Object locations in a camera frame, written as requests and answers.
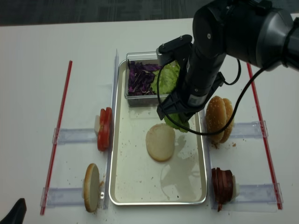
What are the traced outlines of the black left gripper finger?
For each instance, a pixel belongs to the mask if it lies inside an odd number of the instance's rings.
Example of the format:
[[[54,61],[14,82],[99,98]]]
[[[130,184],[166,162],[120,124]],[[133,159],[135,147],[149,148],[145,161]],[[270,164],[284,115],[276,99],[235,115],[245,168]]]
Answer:
[[[26,212],[26,201],[24,198],[20,198],[8,214],[0,221],[0,224],[23,224]]]

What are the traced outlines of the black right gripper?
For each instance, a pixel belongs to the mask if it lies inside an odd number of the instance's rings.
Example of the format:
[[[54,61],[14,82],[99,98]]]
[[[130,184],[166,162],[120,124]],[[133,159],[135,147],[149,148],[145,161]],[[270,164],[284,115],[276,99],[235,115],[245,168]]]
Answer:
[[[224,80],[224,77],[214,77],[179,82],[157,107],[159,118],[163,119],[166,115],[176,113],[183,121],[188,121],[193,114],[204,109],[217,88],[224,84]]]

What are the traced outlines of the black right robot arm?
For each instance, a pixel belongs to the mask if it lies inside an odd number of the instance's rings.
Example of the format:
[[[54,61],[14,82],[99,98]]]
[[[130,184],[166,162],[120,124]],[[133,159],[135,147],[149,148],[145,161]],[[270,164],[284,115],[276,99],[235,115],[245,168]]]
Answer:
[[[192,32],[157,49],[161,64],[180,66],[176,87],[157,107],[161,119],[177,113],[188,121],[202,110],[224,82],[226,56],[266,70],[299,68],[299,23],[270,1],[212,1],[195,13]]]

